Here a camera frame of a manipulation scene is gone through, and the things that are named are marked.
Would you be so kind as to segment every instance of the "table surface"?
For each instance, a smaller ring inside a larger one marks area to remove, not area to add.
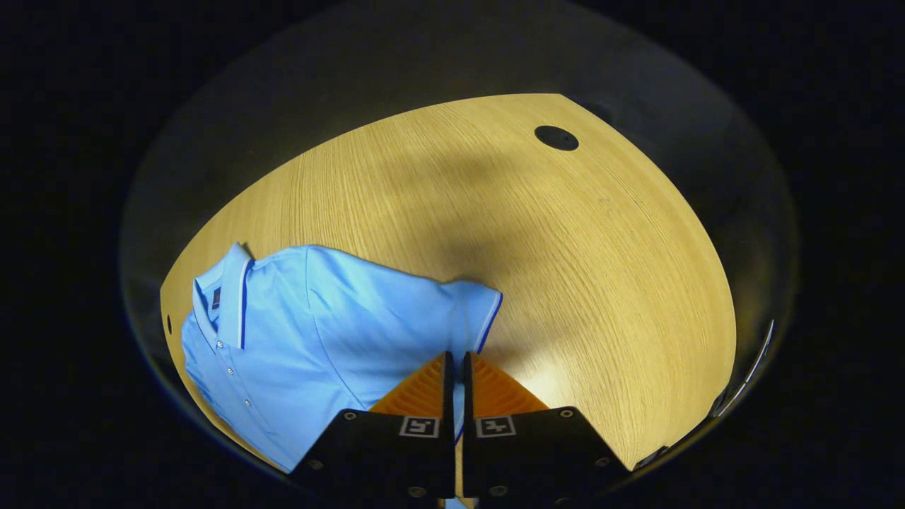
[[[579,147],[541,143],[540,125]],[[192,280],[235,242],[255,259],[325,245],[499,289],[482,356],[551,408],[580,408],[629,468],[697,426],[732,371],[732,298],[700,221],[639,149],[557,94],[454,101],[352,130],[261,178],[192,239],[160,290],[167,345],[198,407],[261,457],[206,405],[181,347]]]

